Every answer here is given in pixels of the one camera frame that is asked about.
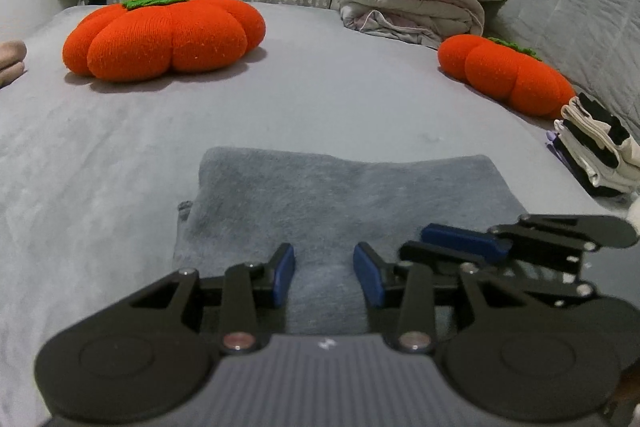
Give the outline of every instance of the metal bolt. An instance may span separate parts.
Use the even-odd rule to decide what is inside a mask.
[[[424,351],[431,346],[431,337],[421,331],[407,331],[398,339],[400,345],[413,353]]]
[[[227,333],[222,339],[222,345],[226,349],[232,351],[245,351],[255,346],[256,340],[251,333],[244,331],[236,331],[236,333]]]
[[[479,270],[478,266],[476,266],[473,263],[462,263],[460,265],[460,269],[464,273],[468,273],[468,274],[474,274],[474,273],[478,272],[478,270]]]
[[[587,283],[578,284],[578,287],[575,289],[575,292],[580,297],[588,297],[593,293],[593,287]]]

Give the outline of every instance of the bed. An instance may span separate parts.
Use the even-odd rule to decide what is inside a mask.
[[[177,205],[197,192],[211,147],[364,162],[481,154],[528,212],[620,211],[546,149],[545,123],[450,80],[436,51],[348,30],[328,9],[254,6],[268,28],[260,48],[222,71],[144,84],[63,66],[66,36],[95,7],[27,39],[29,70],[0,93],[0,425],[47,417],[31,376],[47,338],[172,269]],[[506,15],[493,17],[499,33]],[[596,282],[640,305],[639,267],[612,257]]]

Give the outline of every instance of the white logo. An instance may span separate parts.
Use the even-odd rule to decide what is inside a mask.
[[[333,349],[337,345],[338,343],[333,339],[325,339],[324,341],[318,342],[318,347],[321,347],[322,349],[325,349],[327,351],[329,349]]]

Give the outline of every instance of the gray ribbed panel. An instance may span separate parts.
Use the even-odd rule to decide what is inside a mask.
[[[325,340],[276,335],[258,353],[223,360],[180,409],[135,427],[540,427],[477,409],[433,360],[397,353],[379,335],[333,337],[335,346],[322,349]],[[606,426],[596,415],[553,424]]]

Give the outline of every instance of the orange pumpkin cushion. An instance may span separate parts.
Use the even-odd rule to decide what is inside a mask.
[[[128,0],[85,17],[62,49],[67,68],[109,82],[228,66],[264,39],[260,12],[239,0]]]
[[[574,88],[526,52],[483,37],[456,35],[440,45],[438,61],[449,76],[523,114],[559,118],[561,107],[575,96]]]

